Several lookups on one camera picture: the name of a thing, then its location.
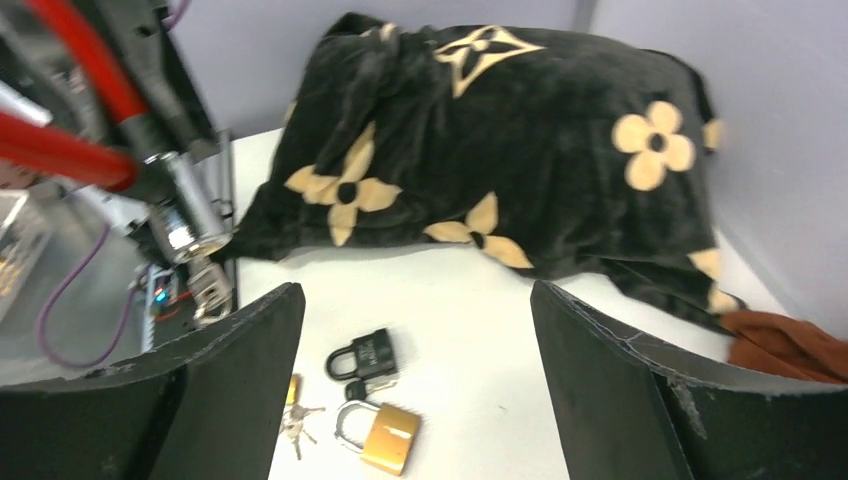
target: gold padlock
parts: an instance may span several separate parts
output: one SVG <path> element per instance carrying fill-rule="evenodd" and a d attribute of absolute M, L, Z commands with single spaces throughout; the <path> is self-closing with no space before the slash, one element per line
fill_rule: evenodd
<path fill-rule="evenodd" d="M 342 433 L 342 425 L 348 412 L 355 408 L 364 408 L 377 414 L 362 446 L 352 442 Z M 420 426 L 421 417 L 414 413 L 385 403 L 377 407 L 361 400 L 351 400 L 339 407 L 335 437 L 345 448 L 358 453 L 359 458 L 366 464 L 399 477 L 403 473 Z"/>

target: small key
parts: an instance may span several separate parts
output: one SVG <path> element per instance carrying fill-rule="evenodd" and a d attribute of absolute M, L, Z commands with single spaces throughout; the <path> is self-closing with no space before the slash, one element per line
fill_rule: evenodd
<path fill-rule="evenodd" d="M 345 400 L 365 400 L 368 398 L 368 395 L 394 387 L 395 385 L 397 385 L 397 380 L 389 380 L 382 383 L 366 383 L 362 380 L 354 380 L 345 385 Z"/>
<path fill-rule="evenodd" d="M 312 415 L 313 413 L 321 413 L 325 410 L 327 410 L 327 409 L 324 408 L 324 407 L 306 408 L 306 407 L 303 407 L 303 406 L 295 403 L 289 409 L 289 415 L 291 416 L 292 419 L 299 420 L 299 421 L 302 422 L 303 419 L 308 417 L 309 415 Z"/>
<path fill-rule="evenodd" d="M 306 408 L 298 404 L 294 404 L 283 414 L 283 422 L 280 424 L 280 434 L 285 433 L 289 441 L 294 447 L 294 453 L 297 455 L 298 461 L 303 459 L 300 451 L 300 436 L 305 436 L 313 444 L 318 444 L 318 441 L 312 437 L 306 430 L 303 429 L 303 419 L 313 413 L 319 413 L 326 410 L 325 408 Z"/>

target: black blanket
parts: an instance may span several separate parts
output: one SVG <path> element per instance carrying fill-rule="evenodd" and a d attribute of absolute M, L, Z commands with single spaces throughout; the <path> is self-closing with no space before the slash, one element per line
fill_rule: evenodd
<path fill-rule="evenodd" d="M 698 73 L 660 52 L 347 14 L 315 48 L 223 254 L 464 243 L 528 277 L 605 274 L 714 327 L 738 302 L 716 287 L 713 117 Z"/>

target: brown fabric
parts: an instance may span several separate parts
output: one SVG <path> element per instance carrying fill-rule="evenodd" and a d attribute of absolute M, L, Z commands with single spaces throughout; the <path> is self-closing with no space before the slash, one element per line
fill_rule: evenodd
<path fill-rule="evenodd" d="M 721 317 L 737 340 L 728 363 L 783 377 L 848 384 L 848 342 L 810 322 L 765 312 Z"/>

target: cable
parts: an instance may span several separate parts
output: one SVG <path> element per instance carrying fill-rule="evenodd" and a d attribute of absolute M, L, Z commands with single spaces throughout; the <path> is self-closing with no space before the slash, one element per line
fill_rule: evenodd
<path fill-rule="evenodd" d="M 121 336 L 124 334 L 124 329 L 127 326 L 130 317 L 130 307 L 132 306 L 133 296 L 136 293 L 135 284 L 130 286 L 129 291 L 127 292 L 127 298 L 124 301 L 123 311 L 121 312 L 121 318 L 118 322 L 118 327 L 115 330 L 115 335 L 112 338 L 112 341 L 107 346 L 106 350 L 101 353 L 96 358 L 85 361 L 85 362 L 77 362 L 73 360 L 68 360 L 59 354 L 53 347 L 50 345 L 50 342 L 47 340 L 47 325 L 50 318 L 50 311 L 53 309 L 53 306 L 59 300 L 59 297 L 65 293 L 65 290 L 70 286 L 70 284 L 76 280 L 80 273 L 91 263 L 95 256 L 100 252 L 103 248 L 103 245 L 106 243 L 106 239 L 109 236 L 110 226 L 108 224 L 104 225 L 103 233 L 100 234 L 100 237 L 97 239 L 97 242 L 94 244 L 94 247 L 91 249 L 88 254 L 83 257 L 82 260 L 71 270 L 59 286 L 53 290 L 53 293 L 50 294 L 50 297 L 47 299 L 47 302 L 41 307 L 41 311 L 38 313 L 38 317 L 35 320 L 35 337 L 38 342 L 38 347 L 41 349 L 41 352 L 53 363 L 56 365 L 65 367 L 65 368 L 74 368 L 74 369 L 84 369 L 91 368 L 97 366 L 104 360 L 106 360 L 112 352 L 115 351 L 115 348 L 118 346 L 118 341 L 121 339 Z"/>
<path fill-rule="evenodd" d="M 164 322 L 165 320 L 173 317 L 174 315 L 176 315 L 178 313 L 180 313 L 180 307 L 179 306 L 177 306 L 177 308 L 171 310 L 168 313 L 163 313 L 162 315 L 156 315 L 155 317 L 153 317 L 153 321 L 156 322 L 156 323 Z"/>
<path fill-rule="evenodd" d="M 82 66 L 115 123 L 147 113 L 147 105 L 121 64 L 73 5 L 67 0 L 28 0 L 27 3 Z"/>
<path fill-rule="evenodd" d="M 173 300 L 171 300 L 170 302 L 168 302 L 165 305 L 166 306 L 177 305 L 180 302 L 180 300 L 185 300 L 186 298 L 191 298 L 191 292 L 190 291 L 181 293 L 180 295 L 178 295 L 176 298 L 174 298 Z M 167 320 L 167 319 L 173 317 L 174 315 L 176 315 L 177 313 L 179 313 L 180 308 L 181 307 L 179 305 L 177 305 L 177 308 L 171 310 L 168 313 L 156 315 L 155 317 L 153 317 L 153 321 L 155 321 L 157 323 L 158 322 L 164 322 L 165 320 Z"/>
<path fill-rule="evenodd" d="M 3 112 L 0 112 L 0 158 L 111 191 L 129 188 L 138 173 L 135 162 L 123 153 Z"/>
<path fill-rule="evenodd" d="M 191 5 L 191 0 L 181 0 L 180 4 L 177 5 L 177 8 L 174 9 L 174 13 L 170 16 L 165 17 L 162 20 L 162 26 L 165 28 L 165 31 L 171 31 L 172 28 L 176 27 L 180 20 L 183 19 L 183 15 L 188 11 L 188 6 Z"/>

